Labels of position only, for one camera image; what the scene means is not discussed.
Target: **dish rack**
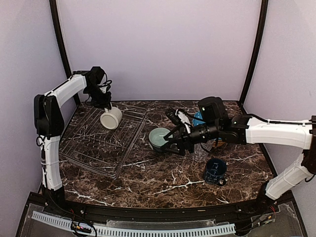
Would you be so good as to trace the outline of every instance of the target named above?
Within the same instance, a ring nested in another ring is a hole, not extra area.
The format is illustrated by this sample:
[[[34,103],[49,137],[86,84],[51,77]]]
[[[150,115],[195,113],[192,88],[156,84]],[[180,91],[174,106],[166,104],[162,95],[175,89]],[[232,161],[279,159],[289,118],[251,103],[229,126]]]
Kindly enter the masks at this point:
[[[117,129],[109,130],[100,122],[104,110],[86,104],[81,106],[87,112],[82,119],[70,124],[71,131],[61,141],[59,154],[82,168],[117,179],[145,125],[147,110],[112,103],[122,111],[122,119]]]

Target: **wire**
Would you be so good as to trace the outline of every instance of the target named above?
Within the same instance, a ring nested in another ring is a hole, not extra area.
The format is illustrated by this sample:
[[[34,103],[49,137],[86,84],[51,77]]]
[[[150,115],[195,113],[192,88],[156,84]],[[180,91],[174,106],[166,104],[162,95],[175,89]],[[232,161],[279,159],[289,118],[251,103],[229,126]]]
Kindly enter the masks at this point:
[[[91,98],[91,96],[90,96],[90,94],[89,94],[88,99],[86,99],[86,100],[84,101],[84,103],[86,104],[90,98]]]
[[[258,221],[264,214],[266,214],[267,210],[264,211],[260,216],[258,216],[254,221],[252,221],[251,223],[249,223],[248,225],[246,225],[245,227],[243,228],[240,228],[236,231],[243,231],[244,229],[246,229],[248,226],[251,226],[253,223],[255,223],[256,221]]]
[[[315,177],[315,175],[313,175],[309,180],[306,178],[305,182],[308,183],[308,182],[312,181],[314,179],[314,177]]]
[[[107,91],[108,91],[111,88],[112,80],[108,80],[108,75],[106,72],[104,72],[104,74],[105,74],[105,82],[102,85],[99,85],[99,87],[107,86]]]
[[[57,206],[60,210],[66,212],[66,213],[68,213],[68,214],[71,214],[71,215],[73,215],[74,217],[76,216],[76,217],[78,217],[79,219],[83,220],[88,226],[90,226],[90,227],[94,230],[94,234],[95,234],[94,236],[95,236],[95,237],[98,237],[98,235],[97,235],[97,230],[95,229],[95,227],[93,226],[93,224],[91,224],[91,222],[89,222],[89,221],[85,220],[84,218],[82,218],[81,216],[75,214],[72,209],[71,209],[72,212],[70,212],[70,211],[66,211],[65,209],[61,208],[61,207],[53,200],[53,198],[52,198],[51,195],[50,195],[50,192],[47,191],[47,193],[48,193],[48,195],[49,195],[51,201],[55,204],[55,206]]]
[[[271,222],[271,218],[272,218],[272,216],[268,216],[265,220],[259,221],[255,226],[253,226],[253,227],[251,227],[251,228],[248,228],[248,229],[245,229],[245,230],[241,230],[240,232],[248,232],[248,231],[250,231],[250,230],[253,230],[253,229],[257,228],[257,227],[262,226],[262,224],[263,224],[263,225],[266,225],[266,224],[268,224],[268,223]]]
[[[184,124],[186,124],[186,125],[189,126],[189,127],[192,127],[192,125],[189,124],[189,123],[187,123],[187,122],[184,122]]]
[[[273,123],[273,124],[292,124],[292,125],[310,125],[310,124],[316,124],[314,122],[306,122],[306,123],[302,123],[302,122],[284,122],[284,121],[274,121],[274,120],[267,120],[267,119],[264,119],[258,115],[255,115],[255,114],[247,114],[249,116],[253,116],[255,117],[256,119],[258,120],[261,120],[262,122],[267,122],[267,123]]]
[[[200,143],[202,150],[204,150],[205,152],[211,154],[211,150],[208,150],[207,148],[205,148],[202,143]]]
[[[270,209],[273,211],[275,217],[277,217],[275,208],[273,206],[270,206]]]
[[[36,145],[38,146],[38,147],[40,147],[40,146],[42,146],[45,142],[45,137],[44,138],[42,138],[41,136],[38,136],[37,138],[36,138]]]

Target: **light blue bowl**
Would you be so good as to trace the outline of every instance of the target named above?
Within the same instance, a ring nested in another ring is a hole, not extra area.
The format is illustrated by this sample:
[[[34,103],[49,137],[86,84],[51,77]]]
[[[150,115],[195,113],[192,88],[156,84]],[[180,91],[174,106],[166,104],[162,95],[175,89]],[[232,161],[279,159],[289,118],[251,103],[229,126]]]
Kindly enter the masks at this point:
[[[164,127],[158,127],[153,129],[149,133],[149,142],[152,146],[152,149],[158,152],[161,152],[161,147],[167,143],[167,141],[163,138],[170,132],[169,129]]]

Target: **marble surface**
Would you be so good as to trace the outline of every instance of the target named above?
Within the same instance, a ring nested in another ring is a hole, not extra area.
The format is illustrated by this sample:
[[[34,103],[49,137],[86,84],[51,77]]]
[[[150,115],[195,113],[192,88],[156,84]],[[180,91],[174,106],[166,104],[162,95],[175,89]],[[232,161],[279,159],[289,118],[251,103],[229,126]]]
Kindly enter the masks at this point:
[[[150,149],[149,132],[156,127],[172,129],[164,115],[168,107],[183,108],[194,114],[194,101],[125,102],[148,109],[144,129],[139,135],[116,180],[93,173],[60,156],[60,170],[66,199],[98,205],[135,208],[182,208],[234,203],[256,198],[260,186],[273,177],[258,145],[225,144],[201,162],[185,157],[159,154]],[[224,102],[230,117],[240,112],[236,102]],[[64,137],[89,111],[80,105]],[[209,158],[227,163],[227,183],[223,187],[203,181],[202,173]]]

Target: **white wall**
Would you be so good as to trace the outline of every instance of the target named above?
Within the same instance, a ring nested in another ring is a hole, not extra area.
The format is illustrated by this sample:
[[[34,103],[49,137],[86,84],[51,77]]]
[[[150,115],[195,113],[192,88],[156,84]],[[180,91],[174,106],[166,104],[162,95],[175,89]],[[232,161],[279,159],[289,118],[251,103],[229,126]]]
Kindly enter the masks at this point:
[[[301,120],[316,115],[316,2],[269,1],[262,46],[245,108],[271,119]],[[267,145],[282,172],[300,150]],[[316,183],[293,189],[309,236],[316,233]]]
[[[1,1],[0,16],[0,237],[13,237],[29,192],[41,180],[33,99],[66,76],[49,1]],[[68,120],[74,103],[63,109]]]
[[[60,0],[74,70],[100,65],[115,100],[238,100],[260,0]]]

